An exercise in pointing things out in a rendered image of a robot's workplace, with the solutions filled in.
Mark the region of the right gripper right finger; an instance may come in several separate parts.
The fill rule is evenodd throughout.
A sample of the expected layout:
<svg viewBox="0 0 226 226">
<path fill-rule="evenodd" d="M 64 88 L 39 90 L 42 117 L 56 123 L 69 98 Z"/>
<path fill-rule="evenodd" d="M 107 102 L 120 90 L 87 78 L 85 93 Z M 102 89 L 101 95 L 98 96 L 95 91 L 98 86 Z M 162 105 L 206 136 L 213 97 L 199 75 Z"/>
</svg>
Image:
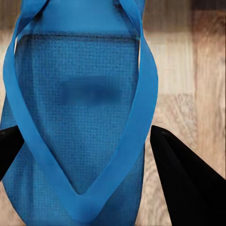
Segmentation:
<svg viewBox="0 0 226 226">
<path fill-rule="evenodd" d="M 226 226 L 226 180 L 165 128 L 150 143 L 172 226 Z"/>
</svg>

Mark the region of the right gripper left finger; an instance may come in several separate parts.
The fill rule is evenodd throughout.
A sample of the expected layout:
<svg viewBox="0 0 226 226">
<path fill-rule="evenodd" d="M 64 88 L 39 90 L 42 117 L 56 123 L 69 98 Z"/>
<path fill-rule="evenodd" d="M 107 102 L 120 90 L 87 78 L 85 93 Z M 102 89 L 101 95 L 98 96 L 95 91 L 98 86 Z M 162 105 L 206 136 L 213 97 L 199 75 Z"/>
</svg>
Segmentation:
<svg viewBox="0 0 226 226">
<path fill-rule="evenodd" d="M 0 182 L 24 144 L 18 126 L 0 130 Z"/>
</svg>

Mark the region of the sandal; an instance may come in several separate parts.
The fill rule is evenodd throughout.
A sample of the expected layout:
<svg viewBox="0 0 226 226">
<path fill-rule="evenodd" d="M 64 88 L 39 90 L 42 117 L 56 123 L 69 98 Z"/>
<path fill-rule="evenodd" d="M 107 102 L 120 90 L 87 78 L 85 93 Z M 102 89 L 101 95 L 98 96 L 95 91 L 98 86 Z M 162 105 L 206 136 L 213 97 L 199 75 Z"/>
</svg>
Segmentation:
<svg viewBox="0 0 226 226">
<path fill-rule="evenodd" d="M 134 226 L 158 96 L 145 0 L 22 0 L 0 130 L 24 144 L 2 179 L 27 226 Z"/>
</svg>

